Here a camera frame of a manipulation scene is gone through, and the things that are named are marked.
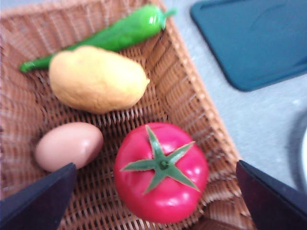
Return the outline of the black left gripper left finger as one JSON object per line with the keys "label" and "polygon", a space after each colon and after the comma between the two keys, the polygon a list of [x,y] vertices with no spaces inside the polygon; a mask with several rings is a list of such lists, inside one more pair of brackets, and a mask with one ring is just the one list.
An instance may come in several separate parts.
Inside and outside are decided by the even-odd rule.
{"label": "black left gripper left finger", "polygon": [[0,201],[2,230],[56,230],[69,204],[77,170],[69,163]]}

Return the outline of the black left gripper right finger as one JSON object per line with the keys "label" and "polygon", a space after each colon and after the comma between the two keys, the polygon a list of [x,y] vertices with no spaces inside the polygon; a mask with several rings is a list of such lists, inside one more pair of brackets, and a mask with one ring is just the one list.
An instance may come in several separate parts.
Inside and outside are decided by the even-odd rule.
{"label": "black left gripper right finger", "polygon": [[238,184],[257,229],[305,230],[307,195],[243,160],[236,164]]}

